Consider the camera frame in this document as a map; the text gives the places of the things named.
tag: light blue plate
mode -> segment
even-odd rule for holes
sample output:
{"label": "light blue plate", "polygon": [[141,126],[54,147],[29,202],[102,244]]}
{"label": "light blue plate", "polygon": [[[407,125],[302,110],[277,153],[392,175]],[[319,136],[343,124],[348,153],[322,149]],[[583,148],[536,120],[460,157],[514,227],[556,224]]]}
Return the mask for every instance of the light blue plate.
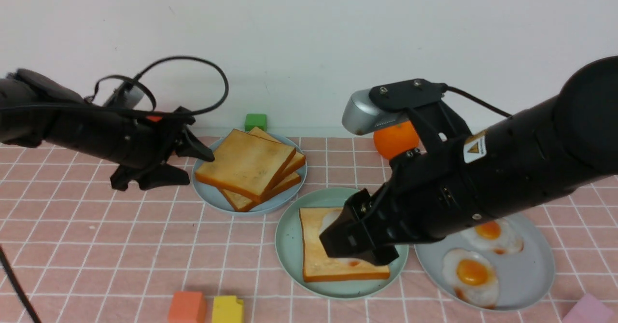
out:
{"label": "light blue plate", "polygon": [[[461,233],[448,235],[440,242],[415,246],[421,266],[427,275],[452,299],[479,310],[511,312],[538,303],[549,292],[556,276],[556,266],[554,254],[543,233],[521,213],[504,219],[523,237],[523,251],[520,253],[498,255],[492,251],[479,250],[466,241]],[[485,257],[496,269],[499,294],[494,309],[479,308],[466,303],[459,299],[453,288],[446,283],[442,276],[442,259],[448,251],[454,248],[475,251]]]}
{"label": "light blue plate", "polygon": [[303,280],[303,231],[298,211],[304,207],[342,207],[357,189],[331,187],[309,193],[296,200],[283,213],[275,231],[275,249],[281,266],[292,279],[318,296],[338,300],[362,299],[382,292],[404,270],[410,247],[396,246],[399,258],[389,264],[391,276],[386,280],[310,282]]}
{"label": "light blue plate", "polygon": [[[280,141],[281,143],[296,147],[296,151],[302,154],[300,147],[298,147],[296,143],[292,142],[288,138],[285,138],[283,136],[276,135],[276,134],[271,134],[271,133],[269,133],[269,135],[273,136],[274,138],[276,138],[276,140]],[[222,142],[223,142],[223,139],[218,140],[212,145],[209,145],[209,147],[210,149],[212,149],[212,151],[214,151],[215,149],[219,147],[219,145]],[[202,160],[198,160],[195,163],[193,170],[191,171],[191,182],[195,189],[195,193],[197,193],[199,197],[203,198],[204,201],[206,201],[208,204],[210,204],[210,206],[214,207],[215,209],[218,209],[219,211],[224,211],[225,213],[229,213],[232,215],[238,215],[238,216],[249,217],[249,216],[256,216],[256,215],[265,215],[267,213],[280,209],[281,207],[285,205],[286,202],[288,202],[289,200],[291,200],[291,198],[296,196],[296,193],[298,193],[298,191],[300,190],[300,187],[302,187],[303,184],[305,184],[305,178],[307,178],[307,163],[305,163],[305,166],[301,167],[300,169],[296,171],[296,173],[300,175],[300,180],[301,180],[300,183],[296,184],[290,189],[287,189],[283,193],[271,198],[267,202],[264,202],[258,206],[255,206],[253,209],[251,209],[251,211],[240,212],[240,211],[235,211],[234,208],[232,208],[232,205],[230,205],[230,203],[227,202],[223,194],[219,192],[219,189],[217,189],[214,186],[210,186],[208,184],[198,182],[195,179],[195,171],[203,163],[204,162]]]}

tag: green block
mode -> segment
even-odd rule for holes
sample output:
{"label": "green block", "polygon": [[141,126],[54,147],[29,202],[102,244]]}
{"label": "green block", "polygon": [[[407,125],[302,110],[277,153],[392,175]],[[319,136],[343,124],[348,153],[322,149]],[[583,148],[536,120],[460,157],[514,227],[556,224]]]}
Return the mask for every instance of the green block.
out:
{"label": "green block", "polygon": [[259,127],[262,131],[267,130],[266,114],[247,114],[245,118],[245,131],[251,131],[254,127]]}

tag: white wall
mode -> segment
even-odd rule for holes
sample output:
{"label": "white wall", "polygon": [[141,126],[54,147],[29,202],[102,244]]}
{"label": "white wall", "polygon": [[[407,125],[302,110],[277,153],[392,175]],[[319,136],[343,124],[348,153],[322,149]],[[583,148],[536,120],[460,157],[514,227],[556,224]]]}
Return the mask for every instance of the white wall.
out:
{"label": "white wall", "polygon": [[[510,112],[543,101],[584,64],[618,53],[617,8],[618,0],[0,0],[0,71],[30,68],[87,95],[106,74],[196,55],[231,83],[228,101],[198,126],[240,126],[247,112],[264,112],[282,134],[347,136],[340,119],[351,92],[414,77]],[[190,63],[143,80],[166,110],[205,107],[222,87]],[[500,120],[458,96],[445,100],[473,129]]]}

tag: stack of toast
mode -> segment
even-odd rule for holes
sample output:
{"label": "stack of toast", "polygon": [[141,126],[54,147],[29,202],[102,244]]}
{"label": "stack of toast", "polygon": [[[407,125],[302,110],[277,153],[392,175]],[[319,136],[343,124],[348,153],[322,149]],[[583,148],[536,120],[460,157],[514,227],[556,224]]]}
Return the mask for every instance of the stack of toast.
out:
{"label": "stack of toast", "polygon": [[235,211],[251,211],[300,183],[305,156],[258,127],[232,130],[214,150],[214,162],[195,171],[198,182],[217,187]]}

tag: egg yolk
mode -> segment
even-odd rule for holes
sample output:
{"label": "egg yolk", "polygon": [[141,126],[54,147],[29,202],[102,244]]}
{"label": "egg yolk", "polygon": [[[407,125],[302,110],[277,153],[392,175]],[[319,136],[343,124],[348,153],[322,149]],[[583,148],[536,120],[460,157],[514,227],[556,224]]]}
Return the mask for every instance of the egg yolk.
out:
{"label": "egg yolk", "polygon": [[482,285],[489,276],[487,268],[478,261],[464,259],[457,265],[457,277],[466,285]]}
{"label": "egg yolk", "polygon": [[491,221],[485,224],[475,226],[474,228],[482,238],[497,239],[500,237],[500,225],[497,222]]}

